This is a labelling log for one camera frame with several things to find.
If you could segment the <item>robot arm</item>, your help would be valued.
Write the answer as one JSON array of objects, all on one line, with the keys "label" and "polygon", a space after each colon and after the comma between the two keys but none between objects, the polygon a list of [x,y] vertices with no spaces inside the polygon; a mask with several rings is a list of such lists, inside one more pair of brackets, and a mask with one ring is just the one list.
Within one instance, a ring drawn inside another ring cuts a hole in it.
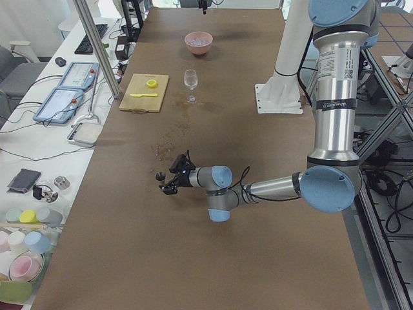
[{"label": "robot arm", "polygon": [[307,169],[285,178],[245,184],[232,181],[226,166],[196,167],[188,154],[170,168],[171,180],[156,178],[165,194],[180,187],[205,190],[213,222],[230,218],[241,204],[283,202],[303,198],[323,212],[349,207],[361,188],[359,158],[353,150],[359,53],[378,38],[379,1],[293,1],[277,55],[274,73],[256,85],[260,113],[297,114],[299,70],[306,49],[318,52],[315,140]]}]

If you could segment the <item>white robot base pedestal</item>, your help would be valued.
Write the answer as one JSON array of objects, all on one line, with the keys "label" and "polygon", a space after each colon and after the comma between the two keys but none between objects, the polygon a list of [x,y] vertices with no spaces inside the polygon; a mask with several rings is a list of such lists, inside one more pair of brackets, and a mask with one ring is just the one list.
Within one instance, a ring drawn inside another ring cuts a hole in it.
[{"label": "white robot base pedestal", "polygon": [[260,114],[302,114],[297,75],[312,30],[309,0],[290,3],[274,73],[265,84],[256,84]]}]

